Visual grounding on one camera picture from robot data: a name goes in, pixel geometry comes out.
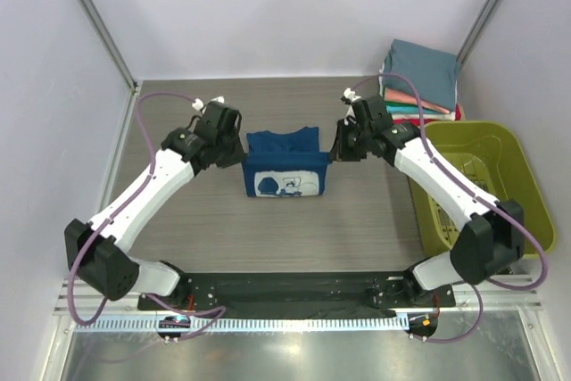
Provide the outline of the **blue t shirt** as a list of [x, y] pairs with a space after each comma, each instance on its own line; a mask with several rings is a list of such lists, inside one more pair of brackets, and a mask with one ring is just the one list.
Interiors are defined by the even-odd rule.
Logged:
[[268, 130], [246, 135], [248, 154], [242, 162], [249, 197], [307, 197], [323, 195], [328, 153], [319, 145], [319, 128], [291, 133]]

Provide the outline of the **olive green plastic basket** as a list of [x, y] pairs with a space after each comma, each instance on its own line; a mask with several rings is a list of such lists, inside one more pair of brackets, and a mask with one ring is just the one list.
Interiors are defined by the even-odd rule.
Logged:
[[[431, 122], [426, 136], [443, 157], [476, 186], [524, 209], [526, 229], [545, 252], [557, 243], [556, 229], [517, 137], [499, 123], [480, 120]], [[442, 207], [414, 181], [410, 192], [426, 256], [447, 251], [459, 231]]]

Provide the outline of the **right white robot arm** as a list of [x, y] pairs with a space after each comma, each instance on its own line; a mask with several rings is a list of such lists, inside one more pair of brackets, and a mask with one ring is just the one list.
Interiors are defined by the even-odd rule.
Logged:
[[522, 257], [525, 239], [517, 225], [524, 212], [518, 203], [502, 202], [473, 184], [422, 128], [394, 123], [381, 96], [363, 98], [346, 89], [341, 100], [348, 111], [336, 123], [330, 160], [359, 162], [368, 155], [384, 160], [432, 197], [459, 231], [450, 250], [406, 270], [401, 291], [408, 303], [425, 304], [441, 286], [476, 286]]

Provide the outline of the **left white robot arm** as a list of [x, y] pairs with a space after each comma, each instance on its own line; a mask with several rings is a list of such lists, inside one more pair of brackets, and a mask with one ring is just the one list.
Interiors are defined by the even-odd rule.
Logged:
[[130, 292], [155, 294], [168, 308], [189, 298], [180, 269], [165, 262], [129, 256], [137, 237], [157, 211], [210, 166], [242, 162], [242, 115], [218, 99], [193, 117], [192, 128], [176, 128], [151, 151], [146, 169], [104, 210], [89, 221], [73, 220], [64, 230], [70, 273], [110, 301]]

